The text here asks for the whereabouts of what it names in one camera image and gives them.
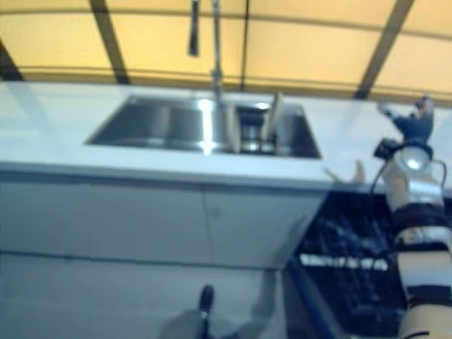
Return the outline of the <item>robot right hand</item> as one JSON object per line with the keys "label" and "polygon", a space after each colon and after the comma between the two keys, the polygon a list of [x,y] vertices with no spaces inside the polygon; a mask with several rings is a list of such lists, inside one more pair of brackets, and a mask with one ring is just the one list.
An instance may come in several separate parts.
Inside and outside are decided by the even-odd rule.
{"label": "robot right hand", "polygon": [[434,129],[434,102],[429,95],[423,95],[416,101],[415,108],[415,112],[401,115],[386,101],[377,103],[379,113],[391,120],[404,142],[427,143]]}

